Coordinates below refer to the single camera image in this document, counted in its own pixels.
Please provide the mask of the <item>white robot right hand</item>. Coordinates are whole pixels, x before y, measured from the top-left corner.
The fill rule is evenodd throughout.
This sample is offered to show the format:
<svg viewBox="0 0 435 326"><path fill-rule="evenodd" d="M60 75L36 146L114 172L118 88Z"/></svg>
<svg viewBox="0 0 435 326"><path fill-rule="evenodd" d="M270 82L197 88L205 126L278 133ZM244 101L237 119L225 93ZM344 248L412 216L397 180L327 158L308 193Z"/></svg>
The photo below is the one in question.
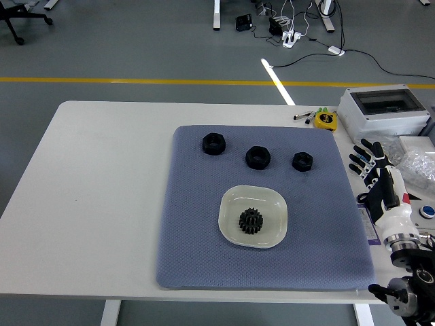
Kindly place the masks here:
<svg viewBox="0 0 435 326"><path fill-rule="evenodd" d="M390 162L380 142L362 139L349 155L349 168L367 188L357 196L380 229L381 240L391 249L396 242L420 243L419 231L411 220L411 203L401 172Z"/></svg>

